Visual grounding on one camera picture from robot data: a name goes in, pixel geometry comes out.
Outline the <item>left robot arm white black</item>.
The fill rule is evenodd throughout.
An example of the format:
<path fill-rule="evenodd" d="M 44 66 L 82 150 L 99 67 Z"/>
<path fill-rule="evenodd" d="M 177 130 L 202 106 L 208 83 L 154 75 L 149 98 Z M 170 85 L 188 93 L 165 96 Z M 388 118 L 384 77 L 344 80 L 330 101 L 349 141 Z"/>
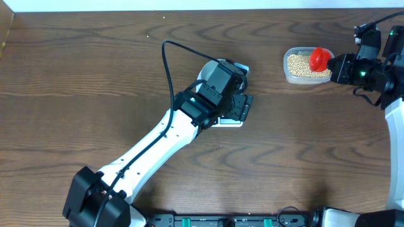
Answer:
<path fill-rule="evenodd" d="M 219 117 L 244 121 L 253 101 L 246 88 L 246 76 L 216 74 L 172 95 L 163 119 L 127 153 L 97 172 L 85 166 L 73 177 L 62 210 L 69 225 L 145 226 L 145 217 L 131 205 L 142 186 Z"/>

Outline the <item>orange measuring scoop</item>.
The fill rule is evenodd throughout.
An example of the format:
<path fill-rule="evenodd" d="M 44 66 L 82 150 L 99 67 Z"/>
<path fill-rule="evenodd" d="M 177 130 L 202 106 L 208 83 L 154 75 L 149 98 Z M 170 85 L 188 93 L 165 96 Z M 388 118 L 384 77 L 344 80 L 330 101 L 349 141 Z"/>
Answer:
<path fill-rule="evenodd" d="M 331 52 L 322 47 L 315 48 L 309 58 L 309 69 L 313 72 L 323 72 L 327 69 L 328 61 L 332 58 Z"/>

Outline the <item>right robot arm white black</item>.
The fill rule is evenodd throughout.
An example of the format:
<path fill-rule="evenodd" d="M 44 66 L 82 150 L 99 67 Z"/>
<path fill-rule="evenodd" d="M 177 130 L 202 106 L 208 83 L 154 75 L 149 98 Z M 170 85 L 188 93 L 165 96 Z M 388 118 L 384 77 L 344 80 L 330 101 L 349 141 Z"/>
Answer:
<path fill-rule="evenodd" d="M 377 91 L 373 105 L 381 107 L 388 123 L 391 176 L 383 211 L 356 214 L 324 207 L 320 226 L 403 226 L 403 27 L 392 26 L 385 46 L 375 23 L 357 26 L 354 37 L 359 50 L 328 61 L 330 80 L 356 90 Z"/>

